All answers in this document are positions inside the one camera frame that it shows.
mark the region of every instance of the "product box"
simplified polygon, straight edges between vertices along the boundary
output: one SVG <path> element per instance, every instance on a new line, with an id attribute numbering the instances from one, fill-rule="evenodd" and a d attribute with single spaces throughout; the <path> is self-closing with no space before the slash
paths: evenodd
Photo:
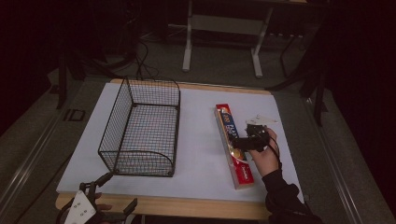
<path id="1" fill-rule="evenodd" d="M 215 116 L 235 188 L 243 189 L 253 186 L 254 179 L 245 152 L 232 146 L 231 139 L 237 138 L 239 135 L 230 107 L 227 104 L 216 105 Z"/>

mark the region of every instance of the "wire mesh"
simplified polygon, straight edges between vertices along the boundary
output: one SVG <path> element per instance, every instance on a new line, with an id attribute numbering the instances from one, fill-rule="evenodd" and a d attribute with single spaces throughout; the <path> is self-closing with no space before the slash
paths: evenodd
<path id="1" fill-rule="evenodd" d="M 174 81 L 125 78 L 98 153 L 118 175 L 173 176 L 180 90 Z"/>

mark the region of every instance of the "wire basket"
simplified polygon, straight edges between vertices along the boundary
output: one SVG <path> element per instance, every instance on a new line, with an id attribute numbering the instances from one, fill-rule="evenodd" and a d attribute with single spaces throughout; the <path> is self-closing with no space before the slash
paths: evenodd
<path id="1" fill-rule="evenodd" d="M 98 149 L 117 175 L 173 176 L 180 89 L 175 81 L 128 80 L 119 89 Z"/>

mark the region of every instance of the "table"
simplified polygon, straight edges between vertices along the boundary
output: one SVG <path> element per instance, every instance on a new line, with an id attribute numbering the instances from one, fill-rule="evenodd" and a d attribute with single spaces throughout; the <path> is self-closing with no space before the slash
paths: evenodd
<path id="1" fill-rule="evenodd" d="M 327 7 L 327 4 L 307 4 L 305 0 L 289 0 L 289 1 L 269 1 L 269 0 L 259 0 L 250 1 L 250 3 L 260 3 L 268 6 L 263 12 L 264 19 L 259 20 L 246 20 L 237 18 L 225 18 L 210 15 L 200 15 L 193 13 L 192 4 L 193 0 L 189 1 L 188 18 L 187 18 L 187 39 L 186 48 L 184 50 L 183 66 L 182 70 L 184 72 L 190 71 L 191 64 L 191 32 L 192 30 L 206 30 L 214 32 L 223 33 L 233 33 L 242 35 L 256 35 L 257 42 L 256 45 L 251 49 L 251 57 L 253 61 L 253 67 L 255 76 L 257 78 L 262 77 L 262 67 L 259 59 L 259 52 L 262 47 L 262 42 L 267 32 L 270 19 L 273 15 L 275 7 L 282 5 L 296 5 L 296 6 L 310 6 L 310 7 Z"/>
<path id="2" fill-rule="evenodd" d="M 187 84 L 179 84 L 181 90 L 182 90 L 182 106 L 183 106 L 183 97 L 187 97 L 186 94 L 183 95 L 183 91 L 189 92 L 189 91 L 205 91 L 205 92 L 210 92 L 211 95 L 216 96 L 216 92 L 219 92 L 219 94 L 227 94 L 227 96 L 235 95 L 237 94 L 238 96 L 241 97 L 246 97 L 246 96 L 251 96 L 253 95 L 254 97 L 259 97 L 262 98 L 263 96 L 268 96 L 264 97 L 266 99 L 269 99 L 272 101 L 272 97 L 269 94 L 268 91 L 254 91 L 254 90 L 245 90 L 245 89 L 238 89 L 238 88 L 225 88 L 225 87 L 210 87 L 210 86 L 203 86 L 203 85 L 187 85 Z M 60 192 L 60 195 L 57 199 L 56 206 L 58 208 L 62 208 L 64 204 L 66 204 L 75 194 L 75 190 L 78 188 L 78 183 L 80 182 L 87 182 L 87 181 L 92 181 L 98 177 L 98 174 L 103 174 L 106 172 L 106 167 L 102 164 L 101 161 L 97 162 L 97 160 L 94 158 L 94 155 L 96 153 L 97 148 L 95 148 L 94 145 L 96 145 L 95 139 L 97 137 L 101 137 L 101 131 L 100 128 L 99 130 L 97 128 L 94 128 L 95 131 L 89 131 L 91 130 L 90 127 L 98 127 L 95 125 L 100 125 L 100 120 L 97 119 L 97 113 L 103 113 L 106 108 L 102 104 L 103 101 L 108 100 L 107 98 L 103 97 L 103 93 L 101 97 L 99 98 L 99 101 L 96 105 L 96 108 L 94 112 L 92 113 L 91 119 L 87 125 L 86 131 L 84 134 L 81 136 L 80 142 L 78 144 L 78 148 L 75 151 L 75 154 L 72 158 L 72 160 L 69 162 L 68 167 L 66 168 L 66 171 L 64 173 L 64 177 L 60 182 L 60 186 L 58 187 L 58 191 Z M 232 106 L 233 99 L 228 99 L 228 102 L 230 103 L 230 106 Z M 241 113 L 241 108 L 237 107 L 232 107 L 233 112 L 235 115 Z M 194 109 L 186 111 L 183 111 L 183 107 L 181 110 L 181 116 L 188 116 L 190 112 L 195 111 Z M 269 113 L 268 116 L 271 118 L 277 119 L 280 121 L 280 117 L 277 114 L 277 109 L 271 110 L 272 112 Z M 184 125 L 189 125 L 186 124 L 185 118 L 180 118 L 180 132 L 184 130 L 183 124 Z M 242 126 L 241 123 L 243 124 L 243 120 L 238 119 L 235 121 L 236 126 Z M 283 152 L 281 154 L 282 161 L 284 164 L 284 176 L 285 179 L 290 182 L 295 183 L 297 186 L 299 186 L 298 183 L 298 178 L 295 173 L 294 169 L 294 164 L 291 160 L 289 148 L 287 145 L 286 141 L 286 136 L 284 135 L 284 131 L 281 125 L 281 122 L 279 122 L 277 125 L 274 126 L 274 129 L 278 133 L 278 143 L 281 148 L 283 148 Z M 207 138 L 208 141 L 217 139 L 217 137 L 214 138 Z M 178 147 L 184 148 L 183 146 L 185 143 L 183 141 L 178 142 Z M 88 153 L 84 154 L 84 150 L 90 150 L 94 153 Z M 161 183 L 164 184 L 172 184 L 172 181 L 179 181 L 181 176 L 185 175 L 185 169 L 183 169 L 186 165 L 186 163 L 189 163 L 189 161 L 186 161 L 188 159 L 183 159 L 185 158 L 186 153 L 183 153 L 181 149 L 178 150 L 178 161 L 177 161 L 177 171 L 175 173 L 175 176 L 172 177 L 173 179 L 169 178 L 162 178 L 158 179 L 159 177 L 153 177 L 157 178 L 155 180 L 150 179 L 150 183 L 155 183 L 156 181 L 160 181 Z M 214 153 L 213 160 L 216 160 L 216 158 L 220 158 L 220 162 L 224 162 L 223 164 L 216 166 L 216 169 L 214 169 L 213 174 L 222 174 L 224 176 L 229 174 L 228 167 L 226 165 L 226 159 L 223 158 L 225 155 L 215 155 Z M 85 157 L 87 156 L 87 166 L 85 169 L 81 169 L 81 165 L 78 164 L 79 157 Z M 236 191 L 233 189 L 233 184 L 230 179 L 230 182 L 218 182 L 217 185 L 219 185 L 221 188 L 224 189 L 224 191 L 231 192 L 232 195 L 228 193 L 228 195 L 217 195 L 216 197 L 213 197 L 213 195 L 206 195 L 205 193 L 207 190 L 207 186 L 200 186 L 201 188 L 205 190 L 199 190 L 199 189 L 191 189 L 191 191 L 187 191 L 187 193 L 195 194 L 197 196 L 189 197 L 184 195 L 182 197 L 178 197 L 178 194 L 186 194 L 186 192 L 183 192 L 183 189 L 179 189 L 177 194 L 174 192 L 167 192 L 166 189 L 163 191 L 165 192 L 157 192 L 157 195 L 152 195 L 152 192 L 150 195 L 143 195 L 144 193 L 141 193 L 145 190 L 148 189 L 141 189 L 144 188 L 145 186 L 139 188 L 139 181 L 147 181 L 147 177 L 131 177 L 133 180 L 139 180 L 135 182 L 128 182 L 125 178 L 119 177 L 119 176 L 114 176 L 106 185 L 103 186 L 103 193 L 104 196 L 99 200 L 99 203 L 111 203 L 113 204 L 113 209 L 112 211 L 114 212 L 120 212 L 122 209 L 132 201 L 133 198 L 137 197 L 138 198 L 138 206 L 136 207 L 134 213 L 135 214 L 142 214 L 142 215 L 159 215 L 159 216 L 181 216 L 181 217 L 216 217 L 216 218 L 238 218 L 238 219 L 257 219 L 257 220 L 263 220 L 267 219 L 269 217 L 269 213 L 265 209 L 264 205 L 264 195 L 263 195 L 263 183 L 260 181 L 260 175 L 258 172 L 253 171 L 253 175 L 255 176 L 255 180 L 257 182 L 257 186 L 255 186 L 253 189 L 248 189 L 248 190 L 243 190 L 243 191 Z M 202 178 L 205 180 L 205 176 L 198 176 L 194 178 Z M 140 194 L 134 195 L 133 193 L 127 192 L 128 189 L 124 189 L 123 186 L 126 184 L 130 183 L 136 183 L 137 187 L 133 190 L 135 192 L 140 192 Z M 126 190 L 124 193 L 115 193 L 117 190 L 122 189 Z M 250 201 L 243 201 L 241 200 L 245 198 L 254 198 L 254 200 Z"/>

